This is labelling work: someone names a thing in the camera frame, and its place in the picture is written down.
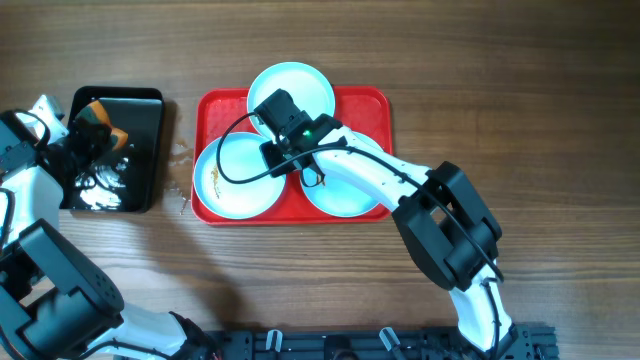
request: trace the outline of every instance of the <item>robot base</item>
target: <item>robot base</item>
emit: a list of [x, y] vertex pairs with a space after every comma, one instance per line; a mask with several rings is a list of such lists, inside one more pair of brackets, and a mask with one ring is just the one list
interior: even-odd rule
[[[557, 360], [555, 329], [545, 326], [514, 325], [515, 342], [502, 355], [505, 360]], [[284, 333], [280, 351], [267, 350], [268, 333], [250, 331], [210, 332], [222, 347], [227, 360], [334, 360], [336, 344], [350, 344], [360, 360], [392, 360], [374, 331]], [[398, 331], [402, 354], [407, 360], [479, 360], [456, 327]]]

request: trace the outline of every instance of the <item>white plate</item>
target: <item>white plate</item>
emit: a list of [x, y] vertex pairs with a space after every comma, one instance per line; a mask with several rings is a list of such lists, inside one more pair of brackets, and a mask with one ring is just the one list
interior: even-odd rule
[[[357, 132], [354, 134], [367, 145], [382, 150], [380, 145], [370, 137]], [[304, 176], [307, 185], [313, 185], [317, 182], [317, 174], [309, 168], [302, 170], [302, 176]], [[330, 176], [325, 176], [324, 184], [314, 187], [302, 185], [302, 190], [315, 207], [337, 217], [360, 216], [378, 205], [376, 200], [355, 186]]]
[[[262, 179], [242, 185], [231, 184], [216, 173], [216, 139], [202, 151], [193, 170], [193, 187], [200, 201], [211, 212], [227, 219], [247, 219], [270, 208], [284, 189], [285, 176]], [[220, 165], [231, 179], [246, 179], [267, 170], [260, 144], [265, 139], [245, 132], [231, 133], [222, 144]]]
[[[252, 112], [274, 91], [286, 90], [300, 110], [315, 120], [320, 114], [333, 116], [336, 99], [329, 80], [315, 68], [298, 62], [273, 65], [263, 71], [251, 84], [247, 96], [247, 111]], [[251, 124], [267, 139], [273, 139], [271, 130], [252, 116]]]

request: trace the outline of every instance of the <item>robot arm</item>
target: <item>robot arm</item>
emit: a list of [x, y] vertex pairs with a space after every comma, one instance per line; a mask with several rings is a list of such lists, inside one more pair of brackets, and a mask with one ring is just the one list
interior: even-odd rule
[[[429, 279], [449, 291], [458, 312], [460, 333], [477, 349], [483, 352], [490, 350], [495, 340], [497, 312], [500, 323], [497, 351], [504, 352], [504, 348], [510, 345], [508, 335], [512, 321], [502, 307], [497, 285], [488, 282], [496, 274], [483, 263], [483, 258], [471, 246], [471, 240], [467, 240], [462, 232], [471, 234], [482, 251], [495, 261], [498, 256], [496, 241], [502, 231], [460, 169], [445, 162], [438, 169], [431, 170], [370, 147], [347, 126], [327, 115], [311, 120], [283, 90], [274, 92], [255, 112], [278, 139], [276, 144], [265, 143], [261, 147], [270, 168], [296, 155], [313, 152], [323, 146], [331, 147], [326, 151], [313, 152], [313, 158], [300, 158], [287, 171], [311, 167], [319, 174], [349, 182], [392, 211], [413, 261]], [[344, 149], [333, 150], [336, 146]], [[349, 148], [371, 154], [405, 173], [415, 183], [423, 184], [434, 198], [451, 206], [450, 215], [457, 222], [447, 216], [437, 223], [432, 217], [436, 204], [417, 191], [415, 185], [382, 166], [380, 161], [349, 151]]]
[[[58, 232], [64, 186], [93, 159], [72, 152], [86, 153], [85, 145], [95, 145], [99, 137], [89, 136], [89, 128], [69, 135], [44, 96], [31, 113], [38, 117], [0, 114], [0, 215], [6, 219], [0, 340], [7, 352], [20, 360], [86, 357], [88, 349], [139, 359], [210, 358], [215, 344], [195, 324], [125, 304], [106, 274]], [[24, 126], [44, 127], [40, 121], [51, 132], [46, 148]], [[42, 138], [44, 131], [34, 128]], [[22, 306], [20, 301], [45, 276], [54, 287]]]

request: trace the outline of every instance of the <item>dirty plate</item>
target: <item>dirty plate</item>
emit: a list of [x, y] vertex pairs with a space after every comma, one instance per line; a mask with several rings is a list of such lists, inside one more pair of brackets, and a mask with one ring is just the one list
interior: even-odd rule
[[[315, 68], [298, 62], [285, 62], [266, 69], [251, 84], [247, 96], [247, 111], [252, 112], [274, 91], [286, 90], [300, 110], [315, 120], [320, 114], [333, 116], [336, 99], [329, 80]], [[267, 139], [272, 139], [271, 130], [252, 116], [251, 124]]]
[[[354, 134], [367, 145], [382, 150], [380, 145], [367, 135], [358, 132], [354, 132]], [[318, 181], [318, 175], [309, 168], [302, 171], [302, 176], [304, 176], [307, 185], [313, 185]], [[315, 207], [332, 216], [360, 216], [378, 205], [376, 200], [355, 186], [330, 176], [325, 176], [322, 184], [313, 187], [306, 187], [302, 184], [302, 190]]]
[[[193, 170], [193, 187], [200, 201], [211, 212], [227, 219], [247, 219], [269, 209], [280, 197], [285, 176], [235, 185], [222, 178], [216, 166], [220, 138], [200, 154]], [[267, 170], [260, 144], [265, 139], [252, 133], [231, 133], [222, 144], [220, 164], [231, 179], [246, 179]]]

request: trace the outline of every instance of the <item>wire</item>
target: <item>wire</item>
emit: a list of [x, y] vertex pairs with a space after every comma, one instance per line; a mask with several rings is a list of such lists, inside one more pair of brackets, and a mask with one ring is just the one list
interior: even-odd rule
[[86, 358], [88, 358], [89, 356], [95, 354], [98, 350], [105, 348], [107, 346], [113, 346], [114, 348], [123, 348], [123, 349], [129, 349], [129, 350], [133, 350], [133, 351], [139, 351], [142, 353], [146, 353], [149, 355], [154, 355], [154, 356], [159, 356], [161, 358], [164, 359], [171, 359], [171, 356], [161, 353], [160, 351], [156, 350], [156, 349], [149, 349], [149, 348], [145, 348], [142, 346], [137, 346], [137, 345], [132, 345], [132, 344], [127, 344], [127, 343], [123, 343], [123, 342], [119, 342], [117, 340], [111, 340], [111, 341], [106, 341], [103, 342], [101, 344], [98, 344], [94, 347], [92, 347], [91, 349], [85, 351], [82, 355], [72, 359], [72, 360], [84, 360]]
[[16, 109], [13, 112], [16, 113], [16, 114], [24, 114], [24, 115], [27, 115], [27, 116], [31, 116], [32, 118], [38, 120], [42, 124], [42, 126], [44, 126], [44, 134], [42, 134], [42, 137], [40, 138], [40, 140], [36, 144], [36, 149], [44, 150], [44, 148], [47, 146], [47, 144], [49, 144], [49, 139], [51, 139], [51, 130], [49, 130], [49, 127], [47, 126], [47, 123], [45, 123], [44, 120], [42, 120], [38, 115], [36, 115], [34, 113], [30, 113], [30, 112], [22, 110], [22, 109]]
[[304, 186], [306, 188], [313, 188], [313, 187], [316, 187], [316, 186], [322, 184], [324, 182], [324, 174], [322, 174], [322, 175], [317, 174], [317, 175], [320, 176], [320, 179], [319, 180], [316, 179], [316, 183], [315, 184], [309, 185], [309, 184], [307, 184], [307, 180], [305, 180], [305, 178], [304, 178], [304, 174], [300, 173], [300, 182], [302, 183], [302, 186]]
[[0, 188], [0, 192], [7, 196], [7, 209], [4, 212], [4, 220], [2, 221], [2, 233], [0, 234], [0, 254], [7, 243], [9, 232], [11, 231], [11, 222], [13, 221], [13, 212], [16, 206], [16, 197], [13, 191]]
[[241, 184], [248, 184], [250, 182], [256, 181], [258, 179], [261, 179], [267, 175], [270, 175], [272, 173], [274, 173], [277, 170], [280, 170], [281, 168], [291, 164], [292, 162], [303, 158], [305, 156], [309, 156], [311, 154], [317, 153], [317, 152], [321, 152], [321, 151], [330, 151], [330, 150], [342, 150], [342, 151], [347, 151], [347, 152], [354, 152], [360, 155], [363, 155], [375, 162], [377, 162], [378, 164], [382, 165], [383, 167], [385, 167], [386, 169], [388, 169], [389, 171], [391, 171], [394, 175], [400, 177], [400, 179], [402, 179], [403, 181], [408, 182], [409, 184], [413, 185], [416, 189], [418, 189], [420, 191], [420, 193], [422, 193], [424, 196], [426, 196], [435, 206], [439, 207], [440, 210], [442, 210], [442, 212], [445, 213], [446, 216], [449, 217], [449, 219], [451, 220], [451, 222], [453, 222], [453, 224], [458, 227], [458, 229], [462, 232], [462, 234], [464, 235], [464, 237], [467, 239], [467, 241], [469, 241], [469, 243], [471, 244], [471, 246], [475, 249], [475, 251], [482, 257], [482, 260], [485, 262], [485, 264], [487, 266], [489, 266], [489, 268], [491, 268], [491, 270], [494, 272], [495, 276], [497, 277], [498, 281], [500, 283], [504, 282], [504, 275], [502, 274], [502, 271], [500, 271], [500, 269], [498, 269], [498, 267], [496, 266], [496, 264], [494, 264], [493, 260], [491, 260], [491, 258], [489, 258], [489, 255], [487, 255], [487, 253], [482, 249], [482, 247], [480, 246], [480, 244], [478, 244], [478, 242], [471, 236], [471, 234], [469, 234], [469, 232], [462, 226], [462, 224], [458, 221], [458, 219], [456, 219], [453, 214], [451, 213], [451, 211], [449, 210], [449, 208], [447, 208], [442, 202], [440, 202], [440, 200], [438, 200], [434, 195], [432, 195], [427, 189], [425, 189], [424, 186], [422, 186], [422, 184], [418, 183], [417, 181], [413, 180], [409, 175], [407, 175], [406, 173], [396, 169], [395, 167], [393, 167], [392, 165], [390, 165], [389, 163], [387, 163], [386, 161], [380, 159], [379, 157], [370, 154], [364, 150], [358, 149], [356, 147], [353, 146], [342, 146], [342, 145], [325, 145], [325, 146], [320, 146], [317, 147], [315, 149], [311, 149], [308, 151], [304, 151], [298, 155], [295, 155], [285, 161], [283, 161], [282, 163], [274, 166], [271, 169], [268, 169], [258, 175], [252, 176], [248, 179], [242, 179], [242, 180], [234, 180], [234, 179], [230, 179], [227, 174], [224, 173], [224, 171], [222, 170], [222, 166], [220, 164], [220, 152], [222, 150], [222, 143], [224, 142], [224, 140], [226, 139], [227, 135], [229, 135], [229, 133], [231, 132], [231, 130], [233, 130], [234, 127], [236, 127], [242, 120], [246, 119], [247, 117], [251, 116], [251, 115], [257, 115], [255, 113], [248, 113], [244, 116], [242, 116], [241, 118], [239, 118], [238, 120], [234, 121], [233, 124], [231, 124], [231, 126], [224, 132], [224, 134], [222, 135], [222, 137], [220, 138], [220, 141], [218, 142], [218, 150], [216, 152], [216, 166], [218, 167], [218, 172], [220, 173], [220, 176], [222, 176], [223, 179], [225, 179], [226, 181], [228, 181], [231, 184], [236, 184], [236, 185], [241, 185]]
[[491, 310], [493, 311], [493, 347], [491, 348], [491, 355], [489, 356], [490, 360], [498, 359], [498, 346], [500, 344], [500, 315], [498, 315], [498, 305], [496, 304], [496, 299], [493, 297], [493, 292], [491, 292], [491, 282], [497, 283], [498, 280], [495, 278], [485, 278], [482, 281], [482, 286], [487, 292], [487, 296], [489, 297], [489, 302], [491, 303]]

